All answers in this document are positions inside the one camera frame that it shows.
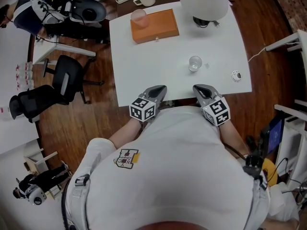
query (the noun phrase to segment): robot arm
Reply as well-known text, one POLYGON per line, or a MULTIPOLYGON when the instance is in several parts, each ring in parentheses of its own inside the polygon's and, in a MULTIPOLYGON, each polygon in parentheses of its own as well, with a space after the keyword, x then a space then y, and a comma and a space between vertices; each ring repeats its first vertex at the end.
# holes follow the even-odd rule
POLYGON ((159 113, 159 106, 167 92, 165 85, 156 85, 146 89, 129 105, 130 116, 140 122, 152 122, 159 113))
POLYGON ((229 106, 225 98, 212 86, 196 84, 193 91, 201 105, 203 116, 215 126, 230 120, 229 106))

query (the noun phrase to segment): black office chair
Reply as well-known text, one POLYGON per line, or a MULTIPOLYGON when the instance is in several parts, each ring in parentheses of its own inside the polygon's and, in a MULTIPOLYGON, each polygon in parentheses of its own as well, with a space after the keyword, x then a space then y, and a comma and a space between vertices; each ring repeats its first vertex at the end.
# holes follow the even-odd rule
POLYGON ((21 92, 13 96, 10 100, 10 112, 12 118, 24 114, 29 122, 43 111, 54 104, 68 105, 72 102, 76 92, 81 93, 82 100, 85 104, 90 101, 85 100, 83 84, 102 86, 105 82, 93 82, 84 80, 83 77, 88 70, 90 64, 95 58, 90 58, 84 68, 80 63, 68 56, 60 56, 55 70, 48 68, 48 59, 44 62, 44 73, 54 74, 52 86, 43 85, 33 90, 21 92))
POLYGON ((52 86, 55 90, 61 93, 61 95, 63 95, 65 100, 72 102, 75 97, 75 93, 80 92, 84 104, 90 104, 90 101, 85 100, 83 85, 102 86, 105 83, 104 81, 94 82, 83 79, 90 64, 94 61, 94 57, 90 58, 83 68, 77 60, 69 56, 62 55, 58 59, 55 70, 53 70, 48 68, 49 59, 46 59, 43 66, 43 77, 45 77, 46 72, 54 75, 52 86))
POLYGON ((68 105, 69 102, 50 85, 43 85, 13 96, 9 108, 13 119, 24 114, 32 123, 33 118, 54 104, 68 105))

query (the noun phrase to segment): lamp base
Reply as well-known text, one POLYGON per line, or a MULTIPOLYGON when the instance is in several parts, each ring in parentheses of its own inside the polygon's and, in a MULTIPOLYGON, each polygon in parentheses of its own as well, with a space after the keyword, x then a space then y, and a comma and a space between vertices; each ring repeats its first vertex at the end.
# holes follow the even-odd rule
POLYGON ((204 20, 201 20, 199 18, 196 18, 196 17, 193 17, 193 21, 199 25, 201 28, 205 28, 208 26, 208 24, 210 23, 210 21, 204 21, 204 20))

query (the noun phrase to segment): shirt logo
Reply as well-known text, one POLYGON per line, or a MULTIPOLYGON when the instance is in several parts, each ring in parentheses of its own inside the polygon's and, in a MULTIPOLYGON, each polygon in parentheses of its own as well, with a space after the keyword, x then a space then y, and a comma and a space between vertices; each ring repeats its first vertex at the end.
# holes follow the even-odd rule
POLYGON ((139 150, 122 149, 119 157, 114 159, 114 163, 120 168, 132 169, 133 165, 138 162, 139 150))

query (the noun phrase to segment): clear plastic cup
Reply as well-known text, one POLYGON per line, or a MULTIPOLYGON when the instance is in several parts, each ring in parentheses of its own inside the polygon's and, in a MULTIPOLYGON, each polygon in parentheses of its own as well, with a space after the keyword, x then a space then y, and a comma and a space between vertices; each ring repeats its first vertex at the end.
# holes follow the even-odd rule
POLYGON ((149 18, 144 10, 135 10, 131 14, 131 20, 139 27, 145 28, 149 26, 149 18))
POLYGON ((198 56, 192 56, 189 60, 190 71, 198 71, 201 68, 202 60, 198 56))

